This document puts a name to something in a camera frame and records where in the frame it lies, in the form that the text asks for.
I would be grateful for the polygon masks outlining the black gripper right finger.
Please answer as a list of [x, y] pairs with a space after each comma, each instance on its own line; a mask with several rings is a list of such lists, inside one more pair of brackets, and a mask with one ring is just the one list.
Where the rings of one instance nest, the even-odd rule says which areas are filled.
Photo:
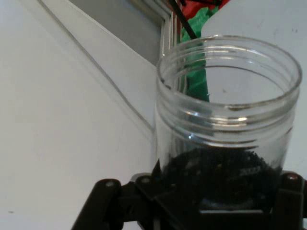
[[307, 217], [307, 181], [301, 175], [284, 171], [272, 210], [273, 230], [303, 230]]

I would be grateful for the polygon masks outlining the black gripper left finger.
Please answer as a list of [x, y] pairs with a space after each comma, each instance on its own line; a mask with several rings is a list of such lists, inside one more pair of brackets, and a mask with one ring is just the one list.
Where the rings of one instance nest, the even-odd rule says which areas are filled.
[[122, 185], [115, 179], [98, 181], [72, 229], [121, 230], [136, 221], [143, 230], [197, 229], [196, 181], [198, 159], [172, 159], [163, 169], [156, 163], [151, 174], [137, 174]]

